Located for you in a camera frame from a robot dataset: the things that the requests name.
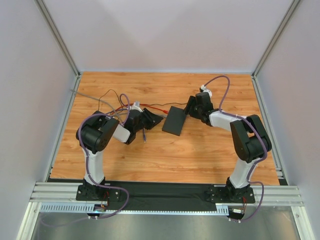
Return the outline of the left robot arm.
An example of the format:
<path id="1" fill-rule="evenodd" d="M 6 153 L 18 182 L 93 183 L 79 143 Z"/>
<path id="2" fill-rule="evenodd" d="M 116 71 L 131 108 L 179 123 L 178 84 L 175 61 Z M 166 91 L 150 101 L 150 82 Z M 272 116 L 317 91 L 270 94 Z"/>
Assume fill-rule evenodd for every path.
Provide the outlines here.
<path id="1" fill-rule="evenodd" d="M 128 118 L 121 124 L 112 116 L 95 111 L 87 117 L 76 132 L 76 139 L 82 148 L 85 157 L 85 176 L 78 186 L 76 200 L 78 201 L 106 201 L 110 190 L 100 187 L 104 185 L 103 152 L 115 138 L 119 142 L 129 145 L 136 138 L 137 132 L 151 130 L 164 118 L 151 111 L 133 109 L 128 112 Z"/>

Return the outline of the black network switch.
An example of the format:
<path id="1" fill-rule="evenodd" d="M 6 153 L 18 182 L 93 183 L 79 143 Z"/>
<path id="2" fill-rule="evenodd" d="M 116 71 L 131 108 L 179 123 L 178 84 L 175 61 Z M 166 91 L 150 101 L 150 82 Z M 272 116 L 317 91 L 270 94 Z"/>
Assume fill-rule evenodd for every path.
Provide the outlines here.
<path id="1" fill-rule="evenodd" d="M 187 115 L 184 109 L 171 106 L 163 124 L 162 131 L 175 136 L 180 136 Z"/>

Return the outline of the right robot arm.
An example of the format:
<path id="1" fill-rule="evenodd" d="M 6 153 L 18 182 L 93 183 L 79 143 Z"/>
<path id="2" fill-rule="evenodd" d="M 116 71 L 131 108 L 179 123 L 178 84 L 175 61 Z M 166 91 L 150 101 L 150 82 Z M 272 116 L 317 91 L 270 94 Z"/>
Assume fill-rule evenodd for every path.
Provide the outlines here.
<path id="1" fill-rule="evenodd" d="M 221 195 L 237 200 L 248 194 L 257 164 L 266 159 L 272 149 L 260 117 L 256 114 L 241 116 L 214 108 L 209 93 L 204 91 L 189 97 L 184 113 L 210 127 L 231 132 L 237 161 Z"/>

